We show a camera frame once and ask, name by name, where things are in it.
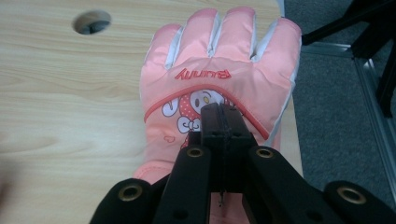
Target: glove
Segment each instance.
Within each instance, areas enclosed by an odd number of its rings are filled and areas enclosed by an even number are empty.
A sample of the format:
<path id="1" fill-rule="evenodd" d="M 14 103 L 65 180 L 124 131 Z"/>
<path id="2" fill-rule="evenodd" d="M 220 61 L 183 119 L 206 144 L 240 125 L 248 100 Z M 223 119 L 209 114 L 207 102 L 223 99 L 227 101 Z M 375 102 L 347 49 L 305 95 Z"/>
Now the glove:
<path id="1" fill-rule="evenodd" d="M 236 106 L 260 145 L 278 148 L 276 134 L 298 70 L 301 30 L 280 18 L 259 43 L 250 7 L 195 12 L 186 26 L 168 24 L 154 35 L 140 93 L 147 147 L 135 178 L 155 183 L 168 175 L 188 132 L 200 131 L 204 105 Z M 248 223 L 241 195 L 211 206 L 211 223 Z"/>

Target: light wood tabletop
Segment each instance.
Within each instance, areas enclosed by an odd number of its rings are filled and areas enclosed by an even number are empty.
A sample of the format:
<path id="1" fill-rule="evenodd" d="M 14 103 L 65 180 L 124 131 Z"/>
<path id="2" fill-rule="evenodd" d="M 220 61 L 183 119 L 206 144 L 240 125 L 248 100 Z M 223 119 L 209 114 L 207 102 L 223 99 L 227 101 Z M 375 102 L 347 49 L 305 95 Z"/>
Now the light wood tabletop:
<path id="1" fill-rule="evenodd" d="M 0 1 L 0 223 L 88 223 L 142 162 L 138 83 L 154 32 L 242 5 L 255 8 L 259 38 L 279 17 L 276 0 Z M 98 17 L 111 18 L 104 31 L 75 31 Z M 301 174 L 292 102 L 281 152 Z"/>

